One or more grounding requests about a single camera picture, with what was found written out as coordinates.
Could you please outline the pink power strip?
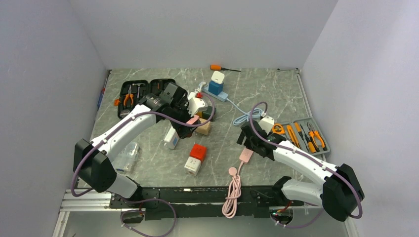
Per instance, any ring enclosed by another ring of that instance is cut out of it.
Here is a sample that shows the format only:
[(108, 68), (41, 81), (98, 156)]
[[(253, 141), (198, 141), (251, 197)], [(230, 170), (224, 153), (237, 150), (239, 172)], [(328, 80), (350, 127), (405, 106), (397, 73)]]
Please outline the pink power strip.
[(247, 148), (244, 148), (239, 156), (239, 160), (244, 164), (247, 164), (253, 155), (253, 151)]

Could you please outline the pink cube socket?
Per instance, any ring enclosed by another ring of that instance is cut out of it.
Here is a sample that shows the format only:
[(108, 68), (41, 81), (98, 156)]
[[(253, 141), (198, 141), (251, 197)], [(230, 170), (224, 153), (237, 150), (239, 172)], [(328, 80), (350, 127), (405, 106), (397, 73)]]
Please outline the pink cube socket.
[(191, 119), (189, 119), (186, 123), (193, 125), (196, 122), (200, 121), (200, 117), (198, 115), (193, 115)]

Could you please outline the dark green cube socket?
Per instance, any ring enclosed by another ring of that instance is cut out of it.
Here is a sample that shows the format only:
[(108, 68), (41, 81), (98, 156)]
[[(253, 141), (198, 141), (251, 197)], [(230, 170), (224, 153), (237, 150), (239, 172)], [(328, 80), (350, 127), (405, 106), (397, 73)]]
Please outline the dark green cube socket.
[(208, 119), (210, 119), (211, 114), (213, 114), (212, 118), (210, 119), (210, 121), (213, 121), (216, 118), (216, 112), (217, 112), (217, 108), (214, 108), (212, 106), (208, 106), (204, 111), (201, 112), (201, 115), (202, 115), (201, 118), (205, 119), (205, 120), (208, 120)]

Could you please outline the beige cube socket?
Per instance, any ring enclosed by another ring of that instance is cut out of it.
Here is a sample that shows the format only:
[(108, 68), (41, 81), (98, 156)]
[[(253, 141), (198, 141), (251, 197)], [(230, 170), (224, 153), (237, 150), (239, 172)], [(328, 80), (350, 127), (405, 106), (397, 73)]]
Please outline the beige cube socket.
[(206, 119), (200, 118), (199, 119), (200, 123), (203, 124), (205, 122), (207, 122), (206, 124), (199, 126), (195, 129), (195, 132), (202, 134), (202, 135), (208, 135), (210, 132), (210, 127), (211, 127), (211, 122), (207, 121)]

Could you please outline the black tool case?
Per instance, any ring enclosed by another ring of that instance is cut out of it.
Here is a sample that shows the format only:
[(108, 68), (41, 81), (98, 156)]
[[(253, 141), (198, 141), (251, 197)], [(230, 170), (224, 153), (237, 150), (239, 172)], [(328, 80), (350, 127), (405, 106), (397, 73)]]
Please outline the black tool case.
[[(122, 84), (119, 98), (114, 101), (114, 105), (118, 107), (117, 109), (117, 117), (119, 119), (123, 119), (126, 115), (128, 115), (134, 107), (138, 104), (139, 100), (148, 95), (149, 93), (154, 93), (159, 95), (167, 85), (170, 83), (176, 83), (174, 79), (153, 79), (151, 81), (147, 80), (130, 80), (125, 81)], [(133, 105), (131, 108), (126, 108), (123, 105), (123, 101), (125, 95), (128, 92), (129, 86), (132, 85), (132, 94), (133, 94)]]

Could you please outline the blue cube socket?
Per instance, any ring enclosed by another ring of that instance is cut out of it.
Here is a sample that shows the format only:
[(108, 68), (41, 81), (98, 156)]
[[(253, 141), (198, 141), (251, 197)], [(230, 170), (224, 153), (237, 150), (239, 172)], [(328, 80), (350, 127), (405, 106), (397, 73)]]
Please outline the blue cube socket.
[(209, 92), (218, 95), (220, 92), (223, 91), (224, 84), (217, 84), (213, 81), (210, 81), (209, 83)]

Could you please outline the light blue power strip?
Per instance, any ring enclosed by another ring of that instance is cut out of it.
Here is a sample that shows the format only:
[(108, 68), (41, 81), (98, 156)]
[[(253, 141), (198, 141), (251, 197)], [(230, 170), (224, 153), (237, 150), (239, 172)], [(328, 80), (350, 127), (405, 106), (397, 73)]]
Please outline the light blue power strip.
[(218, 95), (215, 95), (215, 94), (209, 92), (209, 86), (202, 87), (202, 92), (204, 92), (204, 93), (206, 93), (206, 94), (208, 94), (208, 95), (210, 95), (210, 96), (218, 99), (221, 102), (225, 102), (227, 100), (227, 98), (228, 98), (228, 94), (225, 93), (225, 92), (223, 92), (223, 91), (220, 92)]

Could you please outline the red cube socket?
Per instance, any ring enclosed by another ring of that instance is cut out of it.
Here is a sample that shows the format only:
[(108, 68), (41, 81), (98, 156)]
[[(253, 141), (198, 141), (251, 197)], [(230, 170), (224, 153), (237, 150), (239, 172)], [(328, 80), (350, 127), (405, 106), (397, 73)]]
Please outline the red cube socket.
[(189, 156), (203, 162), (206, 158), (206, 154), (207, 154), (207, 147), (199, 145), (199, 144), (194, 144), (190, 151)]

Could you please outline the grey tool tray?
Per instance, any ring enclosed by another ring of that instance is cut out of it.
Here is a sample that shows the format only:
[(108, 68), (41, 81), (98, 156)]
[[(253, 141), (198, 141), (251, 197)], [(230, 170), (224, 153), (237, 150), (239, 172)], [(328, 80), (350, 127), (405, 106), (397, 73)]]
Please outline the grey tool tray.
[[(320, 135), (322, 136), (322, 138), (325, 141), (326, 146), (327, 146), (327, 149), (325, 151), (317, 152), (315, 150), (315, 147), (310, 140), (309, 129), (306, 125), (307, 122), (312, 123), (314, 128), (320, 132)], [(302, 149), (303, 151), (308, 152), (311, 155), (320, 155), (320, 154), (325, 154), (325, 153), (328, 153), (328, 152), (331, 151), (330, 146), (328, 145), (326, 139), (324, 138), (322, 132), (320, 131), (319, 126), (317, 125), (317, 123), (316, 123), (316, 121), (313, 117), (307, 117), (307, 118), (302, 118), (302, 119), (300, 118), (300, 119), (296, 119), (292, 122), (282, 122), (282, 123), (279, 123), (279, 124), (281, 124), (283, 126), (284, 130), (285, 130), (285, 135), (282, 135), (282, 136), (284, 136), (285, 139), (290, 141), (290, 142), (291, 142), (291, 138), (288, 135), (286, 126), (287, 125), (292, 126), (292, 128), (294, 130), (294, 133), (295, 133), (296, 137), (298, 138), (299, 144), (301, 146), (300, 149)]]

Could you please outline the white cube socket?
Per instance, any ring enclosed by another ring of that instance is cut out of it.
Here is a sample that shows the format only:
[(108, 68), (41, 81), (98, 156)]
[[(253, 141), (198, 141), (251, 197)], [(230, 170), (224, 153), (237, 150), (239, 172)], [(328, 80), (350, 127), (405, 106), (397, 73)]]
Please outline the white cube socket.
[(189, 157), (187, 159), (187, 162), (184, 168), (188, 174), (196, 176), (200, 170), (201, 163), (202, 163), (201, 160), (197, 158)]

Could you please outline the clear plastic screw box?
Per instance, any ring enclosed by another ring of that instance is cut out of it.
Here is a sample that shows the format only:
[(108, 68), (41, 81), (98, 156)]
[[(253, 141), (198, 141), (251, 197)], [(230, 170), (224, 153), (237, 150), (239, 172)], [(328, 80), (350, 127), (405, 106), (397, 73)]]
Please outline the clear plastic screw box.
[(114, 169), (123, 173), (131, 172), (139, 157), (139, 150), (140, 146), (137, 142), (130, 142), (112, 162)]

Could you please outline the white long power strip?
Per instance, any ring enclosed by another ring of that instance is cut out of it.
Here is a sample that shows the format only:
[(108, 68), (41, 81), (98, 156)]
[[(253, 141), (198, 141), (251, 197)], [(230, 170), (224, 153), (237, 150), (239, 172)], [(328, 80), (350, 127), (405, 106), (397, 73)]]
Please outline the white long power strip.
[(167, 148), (174, 150), (178, 141), (179, 141), (179, 135), (176, 132), (176, 130), (171, 126), (166, 136), (164, 137), (164, 145)]

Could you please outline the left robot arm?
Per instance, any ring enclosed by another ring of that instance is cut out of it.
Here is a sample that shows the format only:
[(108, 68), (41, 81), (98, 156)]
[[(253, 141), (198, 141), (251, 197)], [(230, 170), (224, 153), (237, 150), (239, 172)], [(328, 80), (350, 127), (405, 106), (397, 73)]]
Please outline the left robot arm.
[(189, 124), (188, 121), (208, 106), (196, 95), (196, 92), (187, 92), (171, 82), (160, 95), (149, 93), (143, 96), (127, 116), (102, 135), (90, 141), (78, 141), (74, 151), (72, 195), (83, 195), (75, 192), (76, 181), (81, 178), (98, 193), (111, 192), (121, 196), (127, 206), (138, 206), (143, 200), (142, 187), (117, 173), (112, 159), (140, 133), (161, 120), (170, 120), (180, 139), (189, 137), (200, 124)]

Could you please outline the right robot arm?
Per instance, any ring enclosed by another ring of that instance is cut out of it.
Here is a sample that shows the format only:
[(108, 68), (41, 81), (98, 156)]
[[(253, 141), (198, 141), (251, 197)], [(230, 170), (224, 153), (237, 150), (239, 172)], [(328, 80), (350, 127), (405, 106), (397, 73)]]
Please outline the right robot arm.
[(308, 178), (302, 182), (289, 176), (272, 187), (272, 198), (278, 205), (301, 201), (322, 207), (332, 218), (344, 222), (362, 217), (361, 201), (365, 195), (353, 168), (320, 160), (293, 145), (285, 137), (266, 133), (251, 120), (240, 127), (237, 143), (272, 161), (283, 163)]

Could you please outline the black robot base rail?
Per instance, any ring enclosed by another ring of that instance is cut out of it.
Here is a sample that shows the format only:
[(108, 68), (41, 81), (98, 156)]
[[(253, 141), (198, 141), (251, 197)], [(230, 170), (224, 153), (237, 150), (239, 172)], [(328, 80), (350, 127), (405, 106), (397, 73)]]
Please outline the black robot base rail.
[[(272, 186), (243, 186), (238, 198), (237, 216), (268, 218), (271, 212), (293, 206), (301, 201), (285, 201)], [(222, 206), (227, 197), (227, 186), (219, 187), (154, 187), (143, 188), (144, 204), (127, 204), (119, 196), (112, 195), (111, 209), (135, 209), (145, 211), (146, 220), (163, 218), (222, 217)]]

